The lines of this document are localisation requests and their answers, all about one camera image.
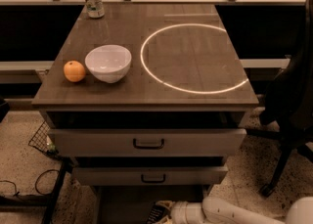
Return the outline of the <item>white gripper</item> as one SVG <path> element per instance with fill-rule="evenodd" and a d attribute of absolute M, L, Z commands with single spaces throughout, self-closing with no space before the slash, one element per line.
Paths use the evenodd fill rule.
<path fill-rule="evenodd" d="M 199 202 L 158 201 L 158 206 L 170 211 L 171 219 L 166 215 L 153 224 L 205 224 L 206 217 Z"/>

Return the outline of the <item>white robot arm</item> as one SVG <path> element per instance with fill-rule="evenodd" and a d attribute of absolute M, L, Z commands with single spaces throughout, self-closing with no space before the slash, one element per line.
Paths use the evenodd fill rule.
<path fill-rule="evenodd" d="M 284 221 L 240 208 L 217 197 L 202 202 L 158 201 L 165 210 L 150 224 L 313 224 L 313 198 L 305 197 L 291 205 Z"/>

